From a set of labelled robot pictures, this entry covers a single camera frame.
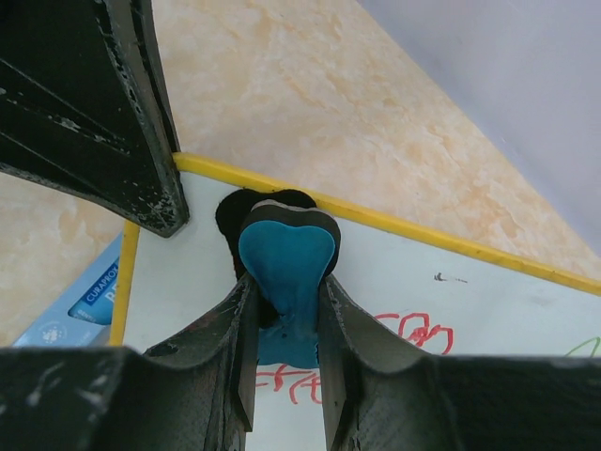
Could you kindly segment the blue black whiteboard eraser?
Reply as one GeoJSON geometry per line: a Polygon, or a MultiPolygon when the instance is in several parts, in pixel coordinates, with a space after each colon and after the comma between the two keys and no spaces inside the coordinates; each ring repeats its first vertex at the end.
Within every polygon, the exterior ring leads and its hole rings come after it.
{"type": "Polygon", "coordinates": [[[215,213],[237,278],[259,287],[260,365],[318,366],[319,287],[339,256],[341,232],[298,190],[239,189],[215,213]]]}

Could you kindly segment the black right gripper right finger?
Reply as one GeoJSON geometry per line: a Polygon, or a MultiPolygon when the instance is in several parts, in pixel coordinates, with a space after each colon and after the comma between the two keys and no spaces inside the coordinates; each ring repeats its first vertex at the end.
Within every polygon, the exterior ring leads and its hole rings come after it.
{"type": "Polygon", "coordinates": [[[600,362],[440,356],[375,320],[329,276],[318,360],[330,450],[596,450],[600,362]]]}

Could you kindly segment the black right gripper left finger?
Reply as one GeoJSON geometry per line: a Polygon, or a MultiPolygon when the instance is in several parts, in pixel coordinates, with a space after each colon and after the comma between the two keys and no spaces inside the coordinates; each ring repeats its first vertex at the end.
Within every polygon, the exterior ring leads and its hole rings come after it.
{"type": "Polygon", "coordinates": [[[145,352],[4,348],[5,450],[240,450],[252,429],[258,287],[145,352]]]}

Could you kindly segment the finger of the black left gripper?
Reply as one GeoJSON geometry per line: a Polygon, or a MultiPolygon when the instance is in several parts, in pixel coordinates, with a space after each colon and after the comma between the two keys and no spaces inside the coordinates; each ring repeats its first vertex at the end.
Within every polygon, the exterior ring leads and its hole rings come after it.
{"type": "Polygon", "coordinates": [[[1,169],[168,238],[190,218],[148,1],[1,5],[1,169]]]}

